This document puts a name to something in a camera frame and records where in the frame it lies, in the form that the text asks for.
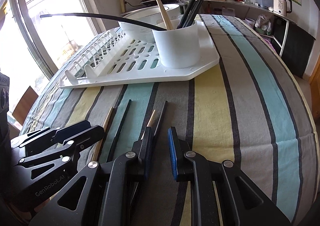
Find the shelf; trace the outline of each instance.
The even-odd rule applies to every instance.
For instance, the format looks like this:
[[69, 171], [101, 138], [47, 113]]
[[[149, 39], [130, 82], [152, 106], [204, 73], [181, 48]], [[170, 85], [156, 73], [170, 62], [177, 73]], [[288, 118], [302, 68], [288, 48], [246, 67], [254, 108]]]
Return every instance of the shelf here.
[[266, 34], [261, 34], [261, 33], [259, 33], [259, 34], [262, 35], [262, 36], [269, 37], [269, 38], [271, 38], [271, 39], [274, 39], [274, 38], [275, 38], [273, 35], [266, 35]]
[[276, 41], [276, 43], [280, 46], [280, 48], [282, 49], [282, 44], [275, 38], [273, 37], [273, 39]]
[[220, 2], [220, 3], [229, 3], [229, 4], [246, 6], [246, 7], [249, 7], [249, 8], [254, 8], [254, 9], [261, 10], [261, 11], [263, 11], [263, 12], [265, 12], [265, 13], [273, 14], [273, 15], [275, 15], [275, 16], [277, 16], [277, 17], [280, 17], [280, 18], [282, 18], [282, 19], [284, 19], [284, 20], [286, 20], [286, 21], [290, 21], [290, 22], [292, 22], [293, 24], [296, 24], [294, 21], [288, 19], [286, 16], [276, 14], [276, 13], [274, 13], [274, 12], [269, 11], [269, 10], [266, 9], [266, 8], [263, 8], [263, 7], [254, 5], [253, 3], [244, 3], [244, 2], [238, 2], [238, 1], [232, 1], [232, 0], [204, 0], [204, 1]]

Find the sliding glass door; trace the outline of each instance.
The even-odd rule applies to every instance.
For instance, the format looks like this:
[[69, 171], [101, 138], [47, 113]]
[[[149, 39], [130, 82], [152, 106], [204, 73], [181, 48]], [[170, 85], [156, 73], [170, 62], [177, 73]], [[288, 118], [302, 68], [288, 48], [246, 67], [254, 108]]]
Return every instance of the sliding glass door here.
[[42, 14], [83, 12], [79, 0], [18, 0], [18, 2], [25, 22], [25, 18], [30, 18], [27, 27], [31, 23], [34, 26], [34, 29], [28, 28], [32, 39], [38, 40], [38, 44], [42, 43], [44, 48], [40, 49], [40, 52], [49, 55], [57, 69], [60, 69], [81, 46], [86, 45], [95, 36], [86, 18], [63, 16], [40, 18]]
[[18, 128], [12, 112], [29, 86], [39, 95], [49, 82], [36, 64], [29, 48], [21, 35], [10, 2], [6, 6], [4, 24], [0, 30], [0, 70], [10, 77], [10, 96], [8, 120]]

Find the dish rack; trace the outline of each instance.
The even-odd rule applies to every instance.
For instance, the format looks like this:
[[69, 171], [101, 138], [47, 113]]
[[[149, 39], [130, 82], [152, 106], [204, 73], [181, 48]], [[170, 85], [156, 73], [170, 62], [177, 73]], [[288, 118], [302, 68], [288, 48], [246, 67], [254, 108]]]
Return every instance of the dish rack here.
[[130, 83], [185, 81], [219, 63], [203, 22], [197, 22], [201, 59], [183, 69], [164, 67], [154, 42], [133, 40], [124, 31], [105, 32], [60, 77], [59, 87], [83, 88]]

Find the plastic bag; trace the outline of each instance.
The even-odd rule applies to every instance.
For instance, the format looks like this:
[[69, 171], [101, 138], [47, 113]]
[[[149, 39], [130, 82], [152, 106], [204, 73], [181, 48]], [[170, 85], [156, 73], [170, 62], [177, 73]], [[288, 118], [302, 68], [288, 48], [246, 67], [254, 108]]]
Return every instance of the plastic bag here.
[[264, 29], [264, 31], [267, 30], [268, 29], [268, 22], [269, 22], [271, 17], [272, 16], [259, 15], [254, 26], [256, 28], [259, 28], [259, 29], [262, 29], [262, 30]]
[[271, 22], [269, 21], [268, 23], [268, 29], [267, 29], [267, 35], [271, 35], [272, 27], [271, 27]]

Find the floor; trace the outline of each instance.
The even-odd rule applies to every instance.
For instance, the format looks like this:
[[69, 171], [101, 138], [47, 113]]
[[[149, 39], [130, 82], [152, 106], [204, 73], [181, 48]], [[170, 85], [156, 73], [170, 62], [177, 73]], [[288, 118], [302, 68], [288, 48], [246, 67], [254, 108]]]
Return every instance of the floor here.
[[[310, 90], [310, 84], [309, 82], [307, 82], [306, 80], [304, 79], [301, 79], [297, 76], [294, 76], [296, 81], [298, 82], [301, 90], [302, 90], [302, 93], [304, 94], [304, 97], [306, 98], [307, 100], [307, 103], [309, 105], [309, 108], [311, 109], [312, 107], [312, 102], [311, 102], [311, 90]], [[315, 121], [316, 123], [316, 130], [318, 132], [318, 135], [320, 133], [320, 119], [316, 120]]]

